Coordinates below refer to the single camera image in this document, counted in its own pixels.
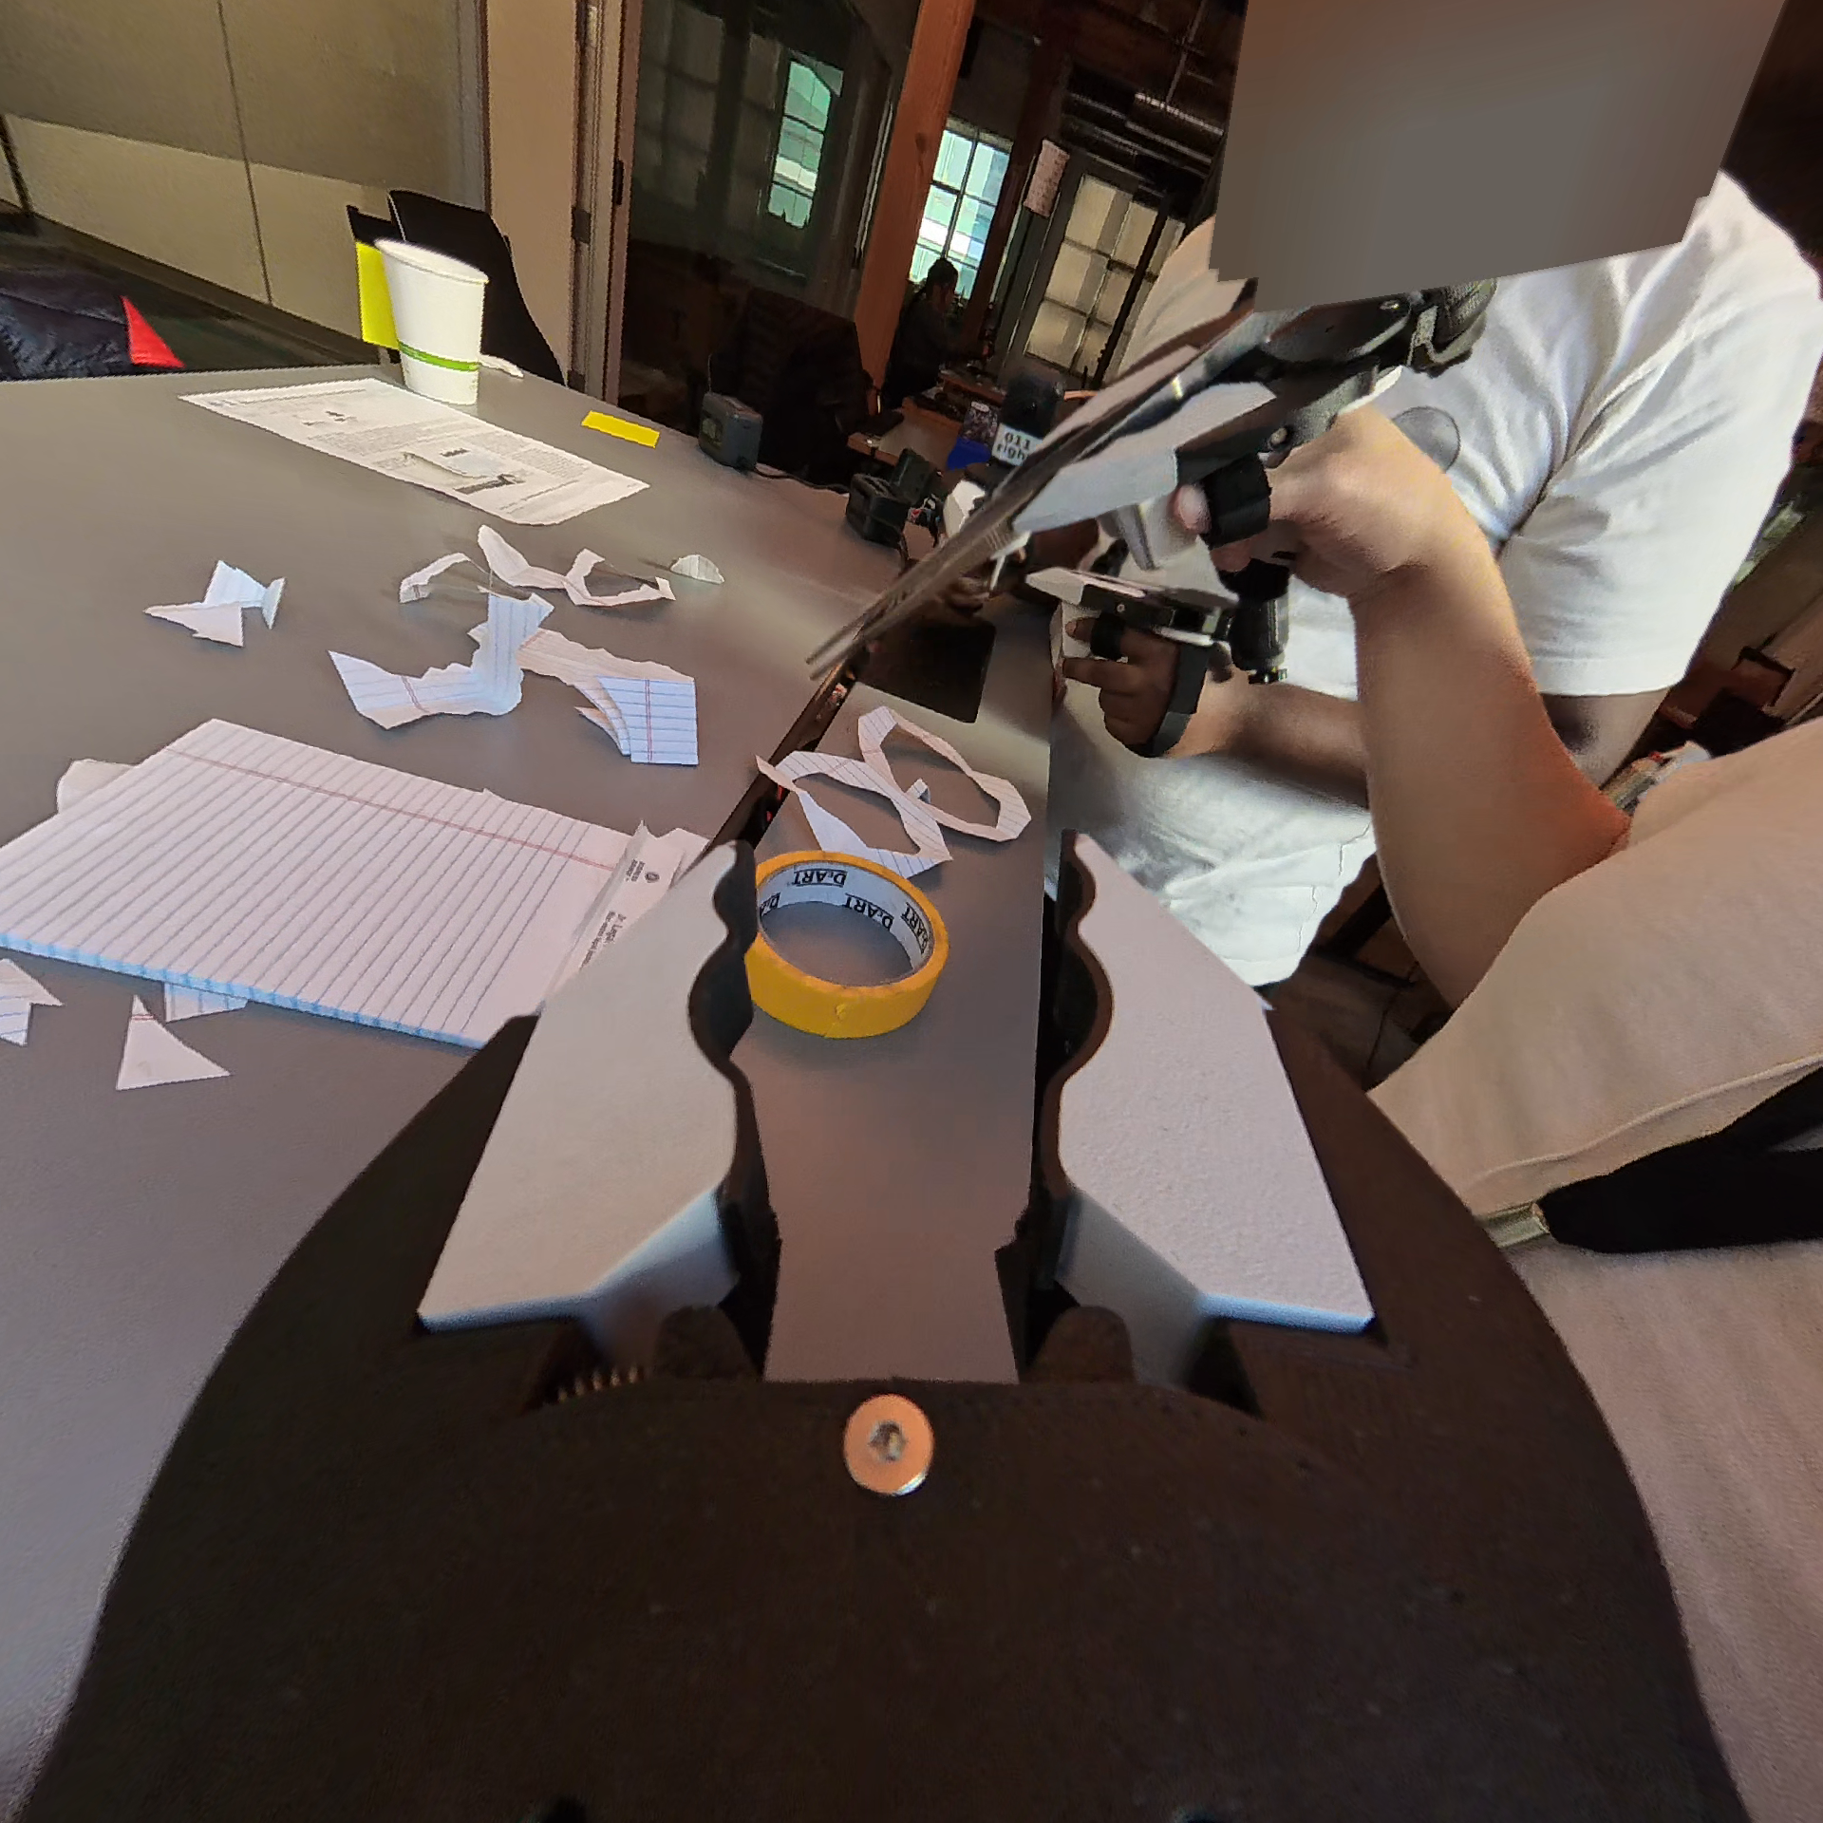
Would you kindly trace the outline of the black chair back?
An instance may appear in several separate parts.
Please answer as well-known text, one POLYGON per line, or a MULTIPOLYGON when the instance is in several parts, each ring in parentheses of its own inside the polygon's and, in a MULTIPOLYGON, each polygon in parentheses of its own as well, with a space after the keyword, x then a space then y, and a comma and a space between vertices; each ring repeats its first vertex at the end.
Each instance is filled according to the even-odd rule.
POLYGON ((560 359, 537 329, 520 293, 511 242, 489 214, 427 194, 398 190, 389 194, 387 217, 366 215, 353 204, 348 206, 348 217, 353 244, 398 240, 402 244, 435 247, 479 268, 489 276, 485 356, 565 385, 567 375, 560 359))

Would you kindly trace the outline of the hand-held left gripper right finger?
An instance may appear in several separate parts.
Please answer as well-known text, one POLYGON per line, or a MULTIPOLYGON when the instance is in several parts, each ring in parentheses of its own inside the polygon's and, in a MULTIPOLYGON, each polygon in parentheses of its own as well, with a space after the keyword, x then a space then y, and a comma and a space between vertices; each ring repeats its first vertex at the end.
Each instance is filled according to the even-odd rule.
POLYGON ((1266 998, 1078 832, 1041 928, 1030 1196, 997 1267, 1025 1376, 1068 1310, 1116 1314, 1163 1384, 1208 1376, 1226 1325, 1376 1322, 1266 998))

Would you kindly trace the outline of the long metal tweezers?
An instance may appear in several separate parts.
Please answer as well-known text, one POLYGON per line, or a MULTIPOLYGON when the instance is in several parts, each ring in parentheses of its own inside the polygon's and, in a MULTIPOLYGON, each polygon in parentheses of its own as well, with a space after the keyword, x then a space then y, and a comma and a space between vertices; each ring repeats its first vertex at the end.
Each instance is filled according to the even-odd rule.
POLYGON ((854 624, 812 650, 805 667, 826 677, 855 660, 871 641, 944 597, 952 585, 981 571, 994 574, 1025 540, 1017 519, 1044 489, 1049 489, 1044 481, 1009 478, 986 493, 958 533, 946 535, 932 553, 908 566, 854 624))

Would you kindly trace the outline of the grid window wall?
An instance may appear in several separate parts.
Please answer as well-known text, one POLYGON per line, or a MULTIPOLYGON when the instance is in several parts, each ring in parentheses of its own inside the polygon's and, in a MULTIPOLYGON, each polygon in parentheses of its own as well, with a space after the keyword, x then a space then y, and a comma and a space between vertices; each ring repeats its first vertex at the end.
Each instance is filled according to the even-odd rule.
MULTIPOLYGON (((846 141, 846 126, 862 128, 873 116, 871 102, 854 118, 842 114, 842 81, 840 68, 768 38, 751 43, 749 95, 779 102, 761 155, 760 228, 767 252, 797 242, 805 266, 800 278, 795 264, 765 260, 767 286, 854 317, 896 104, 881 109, 873 139, 860 133, 846 141)), ((959 312, 981 304, 986 331, 1007 350, 1104 378, 1127 354, 1130 322, 1182 240, 1180 208, 1142 200, 1137 179, 1089 171, 1081 150, 1064 158, 1054 208, 1041 215, 1022 198, 1044 153, 1015 155, 989 118, 984 81, 959 73, 905 290, 919 290, 944 259, 959 273, 959 312)))

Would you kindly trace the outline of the lined notepad printed label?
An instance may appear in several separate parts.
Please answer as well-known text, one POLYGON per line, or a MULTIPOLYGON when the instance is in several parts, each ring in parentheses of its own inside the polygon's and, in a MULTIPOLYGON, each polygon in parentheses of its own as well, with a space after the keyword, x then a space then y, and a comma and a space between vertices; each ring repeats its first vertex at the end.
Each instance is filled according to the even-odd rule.
POLYGON ((4 846, 3 941, 478 1048, 580 969, 628 856, 663 895, 706 845, 206 720, 4 846))

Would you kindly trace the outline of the printed instruction sheet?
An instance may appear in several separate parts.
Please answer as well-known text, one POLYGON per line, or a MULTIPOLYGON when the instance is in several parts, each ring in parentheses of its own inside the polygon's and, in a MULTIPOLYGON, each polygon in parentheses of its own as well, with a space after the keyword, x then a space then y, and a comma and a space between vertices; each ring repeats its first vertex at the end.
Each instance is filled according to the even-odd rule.
POLYGON ((186 405, 520 528, 562 526, 646 491, 641 478, 378 378, 211 392, 186 405))

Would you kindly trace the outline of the yellow masking tape roll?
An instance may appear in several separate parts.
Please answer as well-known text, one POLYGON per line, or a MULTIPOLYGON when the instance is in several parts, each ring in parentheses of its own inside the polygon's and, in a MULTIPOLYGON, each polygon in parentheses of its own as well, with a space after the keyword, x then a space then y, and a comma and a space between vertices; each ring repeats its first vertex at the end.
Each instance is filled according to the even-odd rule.
POLYGON ((760 1012, 822 1041, 888 1035, 923 1013, 949 966, 951 941, 938 908, 913 884, 863 858, 795 852, 761 863, 756 886, 760 920, 783 908, 830 905, 892 937, 908 962, 896 981, 846 986, 786 960, 760 928, 745 956, 760 1012))

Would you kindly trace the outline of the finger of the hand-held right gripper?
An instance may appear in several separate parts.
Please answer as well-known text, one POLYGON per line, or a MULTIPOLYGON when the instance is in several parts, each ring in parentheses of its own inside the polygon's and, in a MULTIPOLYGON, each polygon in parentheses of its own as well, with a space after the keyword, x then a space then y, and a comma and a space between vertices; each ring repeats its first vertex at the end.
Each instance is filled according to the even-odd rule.
MULTIPOLYGON (((981 474, 1020 474, 1034 465, 1044 474, 1061 474, 1075 460, 1098 452, 1128 430, 1143 430, 1175 414, 1198 393, 1230 381, 1255 381, 1263 361, 1262 322, 1240 317, 1232 323, 1203 325, 1186 332, 1143 356, 1128 373, 1093 396, 1059 407, 1051 427, 1020 427, 1012 412, 994 437, 993 458, 981 474)), ((1230 462, 1259 458, 1275 432, 1269 409, 1240 418, 1176 453, 1176 474, 1214 474, 1230 462)))
POLYGON ((1277 405, 1255 381, 1220 383, 1175 414, 1128 430, 1093 453, 1071 462, 1014 522, 1014 533, 1049 533, 1068 523, 1143 507, 1179 486, 1179 452, 1249 412, 1277 405))

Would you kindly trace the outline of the grey desk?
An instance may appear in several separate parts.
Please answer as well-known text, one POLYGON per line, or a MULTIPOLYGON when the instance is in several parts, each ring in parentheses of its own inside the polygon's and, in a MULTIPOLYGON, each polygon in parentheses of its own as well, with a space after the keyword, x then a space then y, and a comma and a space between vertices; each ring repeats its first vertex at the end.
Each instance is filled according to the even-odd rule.
MULTIPOLYGON (((505 531, 550 566, 580 549, 646 574, 709 555, 650 614, 560 604, 571 638, 700 684, 701 763, 631 766, 531 680, 503 719, 364 723, 331 664, 399 674, 471 652, 469 585, 404 606, 399 580, 474 546, 479 516, 242 426, 205 392, 305 373, 4 385, 4 840, 55 808, 72 761, 139 763, 211 719, 493 791, 590 826, 714 837, 815 695, 805 667, 896 575, 831 493, 641 450, 588 401, 486 375, 481 418, 642 478, 560 528, 505 531)), ((772 1373, 1009 1381, 993 1253, 1025 1203, 1053 662, 1044 621, 998 612, 976 720, 926 716, 1012 780, 1034 827, 964 840, 932 890, 951 969, 905 1031, 821 1044, 758 1018, 740 1046, 782 1216, 772 1373)), ((37 963, 60 998, 4 1046, 4 1817, 73 1696, 124 1540, 198 1390, 289 1253, 467 1054, 289 1009, 181 1029, 227 1080, 117 1089, 139 981, 37 963)))

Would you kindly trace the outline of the person's right hand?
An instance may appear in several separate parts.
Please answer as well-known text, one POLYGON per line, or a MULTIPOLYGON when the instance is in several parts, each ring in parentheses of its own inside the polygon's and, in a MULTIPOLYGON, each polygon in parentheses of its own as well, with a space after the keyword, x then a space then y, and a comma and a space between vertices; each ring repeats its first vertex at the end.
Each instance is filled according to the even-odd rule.
POLYGON ((1221 574, 1277 563, 1359 606, 1447 555, 1458 500, 1431 457, 1374 405, 1350 407, 1263 475, 1267 526, 1245 536, 1215 533, 1214 484, 1173 495, 1175 522, 1200 536, 1221 574))

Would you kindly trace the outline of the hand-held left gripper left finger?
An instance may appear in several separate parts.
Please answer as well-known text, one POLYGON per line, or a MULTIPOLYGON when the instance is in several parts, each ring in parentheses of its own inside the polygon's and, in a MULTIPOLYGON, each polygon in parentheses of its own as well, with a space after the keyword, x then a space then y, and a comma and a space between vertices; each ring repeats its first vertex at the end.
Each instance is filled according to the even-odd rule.
POLYGON ((706 852, 537 1018, 417 1316, 657 1331, 723 1307, 768 1331, 782 1233, 736 1048, 758 863, 706 852))

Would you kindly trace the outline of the dark puffer jacket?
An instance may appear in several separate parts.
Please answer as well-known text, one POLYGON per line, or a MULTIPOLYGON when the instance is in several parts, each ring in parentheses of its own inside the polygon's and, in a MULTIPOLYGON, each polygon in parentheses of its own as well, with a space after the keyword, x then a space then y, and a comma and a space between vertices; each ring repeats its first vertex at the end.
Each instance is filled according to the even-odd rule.
POLYGON ((56 266, 3 270, 3 381, 181 373, 184 361, 117 284, 56 266))

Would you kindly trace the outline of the white green paper cup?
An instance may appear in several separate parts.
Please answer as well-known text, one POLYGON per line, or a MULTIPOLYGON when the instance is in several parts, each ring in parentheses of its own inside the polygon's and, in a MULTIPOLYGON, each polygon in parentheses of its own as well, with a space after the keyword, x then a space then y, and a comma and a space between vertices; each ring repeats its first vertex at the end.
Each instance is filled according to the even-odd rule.
POLYGON ((479 397, 489 276, 435 247, 376 242, 402 385, 424 399, 474 409, 479 397))

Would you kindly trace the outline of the person's right forearm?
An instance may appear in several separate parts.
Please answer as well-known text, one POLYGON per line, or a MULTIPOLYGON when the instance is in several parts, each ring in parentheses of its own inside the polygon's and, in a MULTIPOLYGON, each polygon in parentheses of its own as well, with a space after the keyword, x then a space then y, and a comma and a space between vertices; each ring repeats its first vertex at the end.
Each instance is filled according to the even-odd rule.
POLYGON ((1561 742, 1475 536, 1374 553, 1350 606, 1382 889, 1458 1007, 1538 902, 1626 845, 1627 818, 1561 742))

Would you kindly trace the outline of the scattered lined paper scraps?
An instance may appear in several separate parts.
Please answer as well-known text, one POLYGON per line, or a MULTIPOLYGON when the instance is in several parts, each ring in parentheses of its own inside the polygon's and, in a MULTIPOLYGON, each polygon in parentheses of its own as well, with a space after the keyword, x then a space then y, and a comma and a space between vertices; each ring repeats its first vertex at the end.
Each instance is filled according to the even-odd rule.
MULTIPOLYGON (((512 715, 523 700, 526 675, 531 674, 575 690, 582 698, 578 713, 637 768, 694 766, 700 761, 694 680, 657 664, 628 662, 615 653, 582 647, 556 630, 545 628, 551 612, 553 606, 543 596, 490 593, 486 619, 471 630, 475 642, 474 660, 469 664, 433 668, 421 675, 387 674, 349 653, 331 653, 331 657, 349 692, 352 706, 387 732, 436 716, 494 719, 512 715)), ((912 852, 904 853, 867 850, 846 826, 840 826, 831 812, 824 812, 804 793, 805 809, 812 812, 812 832, 819 839, 831 837, 837 845, 846 845, 836 850, 840 856, 876 863, 905 881, 912 881, 935 871, 951 858, 946 832, 993 842, 1012 842, 1034 820, 1015 787, 973 768, 949 742, 904 719, 899 713, 869 713, 860 723, 857 741, 857 761, 824 761, 816 753, 797 753, 782 763, 760 763, 760 776, 768 784, 783 787, 786 791, 804 793, 804 780, 830 778, 854 791, 871 793, 894 809, 904 839, 913 845, 912 852), (884 755, 884 746, 892 737, 920 742, 928 753, 961 770, 994 806, 993 818, 986 826, 965 822, 935 808, 923 787, 913 787, 912 791, 900 787, 884 755)), ((83 791, 73 801, 64 801, 56 812, 77 806, 88 793, 116 782, 127 768, 117 768, 112 778, 83 791)), ((598 914, 599 930, 588 936, 580 966, 602 945, 620 936, 629 922, 642 916, 650 904, 664 895, 644 889, 646 866, 639 852, 628 856, 625 869, 628 884, 619 884, 608 893, 608 905, 598 914)), ((218 1012, 220 1005, 232 1009, 256 1004, 150 979, 144 981, 168 991, 170 1018, 192 1018, 198 1013, 198 1009, 176 1009, 176 1004, 184 996, 206 1012, 218 1012)))

